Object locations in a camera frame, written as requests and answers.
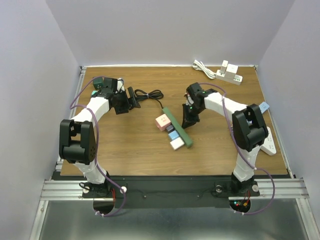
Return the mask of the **dark green charger plug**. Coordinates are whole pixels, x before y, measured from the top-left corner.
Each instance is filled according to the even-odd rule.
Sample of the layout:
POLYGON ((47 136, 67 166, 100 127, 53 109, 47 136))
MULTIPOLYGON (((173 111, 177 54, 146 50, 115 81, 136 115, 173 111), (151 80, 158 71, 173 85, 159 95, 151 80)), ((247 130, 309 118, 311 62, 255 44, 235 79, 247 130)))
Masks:
POLYGON ((99 90, 104 86, 104 77, 95 77, 92 81, 93 87, 95 90, 99 90))

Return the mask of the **pink cube adapter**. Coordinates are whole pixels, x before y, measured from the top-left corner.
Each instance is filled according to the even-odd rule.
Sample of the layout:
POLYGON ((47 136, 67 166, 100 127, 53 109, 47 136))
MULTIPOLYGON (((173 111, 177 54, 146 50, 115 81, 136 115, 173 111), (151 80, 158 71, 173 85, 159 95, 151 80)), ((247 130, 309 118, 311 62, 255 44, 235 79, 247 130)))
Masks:
POLYGON ((171 120, 166 114, 162 114, 155 119, 155 125, 161 132, 163 132, 170 124, 171 120))

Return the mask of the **dark green power strip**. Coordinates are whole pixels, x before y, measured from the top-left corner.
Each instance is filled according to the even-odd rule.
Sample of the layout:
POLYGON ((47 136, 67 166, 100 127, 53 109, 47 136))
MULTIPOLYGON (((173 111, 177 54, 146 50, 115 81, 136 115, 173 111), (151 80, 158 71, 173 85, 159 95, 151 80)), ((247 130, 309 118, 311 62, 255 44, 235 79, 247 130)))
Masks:
POLYGON ((174 117, 174 115, 171 113, 171 111, 164 107, 162 109, 162 112, 170 119, 171 124, 175 128, 175 130, 178 132, 179 136, 184 141, 186 147, 189 149, 193 145, 193 140, 190 138, 190 136, 186 133, 186 131, 181 127, 181 125, 178 123, 177 119, 174 117))

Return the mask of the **white square adapter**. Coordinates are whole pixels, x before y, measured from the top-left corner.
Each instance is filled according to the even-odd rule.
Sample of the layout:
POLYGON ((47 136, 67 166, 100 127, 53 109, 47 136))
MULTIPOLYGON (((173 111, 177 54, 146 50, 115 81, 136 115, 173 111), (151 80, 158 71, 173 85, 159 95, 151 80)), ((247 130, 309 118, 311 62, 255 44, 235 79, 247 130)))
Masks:
POLYGON ((174 151, 178 150, 184 145, 184 141, 181 138, 176 138, 170 142, 171 147, 174 151))

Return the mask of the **light blue power strip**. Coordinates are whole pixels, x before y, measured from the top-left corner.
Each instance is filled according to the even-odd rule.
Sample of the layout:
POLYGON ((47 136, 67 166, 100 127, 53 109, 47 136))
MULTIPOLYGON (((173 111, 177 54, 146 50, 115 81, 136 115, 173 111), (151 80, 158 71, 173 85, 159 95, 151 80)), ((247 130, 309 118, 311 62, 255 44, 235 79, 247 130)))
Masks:
POLYGON ((262 114, 265 113, 269 109, 269 107, 270 106, 265 101, 263 101, 261 104, 259 104, 259 109, 262 114))

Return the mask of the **white triangular power strip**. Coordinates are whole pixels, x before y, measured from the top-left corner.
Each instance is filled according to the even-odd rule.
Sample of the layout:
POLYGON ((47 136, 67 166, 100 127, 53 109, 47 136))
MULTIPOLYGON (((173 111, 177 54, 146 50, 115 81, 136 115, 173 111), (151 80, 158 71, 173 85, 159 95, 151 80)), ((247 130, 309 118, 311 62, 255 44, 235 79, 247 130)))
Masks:
POLYGON ((267 126, 268 136, 265 138, 261 150, 269 156, 274 156, 277 153, 275 142, 272 136, 272 132, 269 126, 267 126))

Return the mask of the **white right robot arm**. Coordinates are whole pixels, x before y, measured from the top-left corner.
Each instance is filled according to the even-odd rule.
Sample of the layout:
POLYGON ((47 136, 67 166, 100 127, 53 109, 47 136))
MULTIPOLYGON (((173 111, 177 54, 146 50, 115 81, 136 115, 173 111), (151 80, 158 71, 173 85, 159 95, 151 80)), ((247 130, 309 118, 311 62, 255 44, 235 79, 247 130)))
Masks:
POLYGON ((252 179, 258 152, 269 132, 258 105, 245 105, 226 97, 226 92, 215 89, 204 90, 196 82, 189 85, 185 93, 186 103, 182 105, 182 128, 186 129, 200 121, 204 110, 214 111, 225 117, 231 138, 237 150, 236 165, 230 182, 231 192, 242 195, 248 190, 247 181, 252 179))

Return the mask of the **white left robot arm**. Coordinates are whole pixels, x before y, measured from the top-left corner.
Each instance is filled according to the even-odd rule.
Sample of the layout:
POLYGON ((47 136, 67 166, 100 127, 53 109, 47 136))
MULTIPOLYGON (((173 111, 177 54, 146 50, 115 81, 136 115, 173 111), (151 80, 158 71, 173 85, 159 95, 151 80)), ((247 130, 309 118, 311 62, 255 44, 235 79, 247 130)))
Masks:
POLYGON ((114 109, 117 115, 126 114, 133 108, 139 108, 132 87, 125 89, 121 78, 95 77, 102 80, 102 86, 90 97, 87 105, 71 103, 70 108, 82 108, 71 119, 64 119, 59 127, 59 156, 76 166, 87 181, 94 184, 94 191, 100 197, 111 193, 111 184, 107 182, 108 172, 100 167, 98 152, 98 121, 114 109))

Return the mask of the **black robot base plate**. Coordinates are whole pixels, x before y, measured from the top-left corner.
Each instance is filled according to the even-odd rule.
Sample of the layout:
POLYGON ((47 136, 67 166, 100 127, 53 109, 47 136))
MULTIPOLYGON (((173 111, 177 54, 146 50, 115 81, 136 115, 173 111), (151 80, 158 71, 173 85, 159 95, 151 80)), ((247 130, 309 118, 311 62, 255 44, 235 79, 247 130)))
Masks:
POLYGON ((93 208, 115 209, 236 208, 248 209, 250 198, 260 195, 258 183, 239 183, 221 176, 128 176, 114 177, 117 186, 80 182, 82 197, 93 199, 93 208))

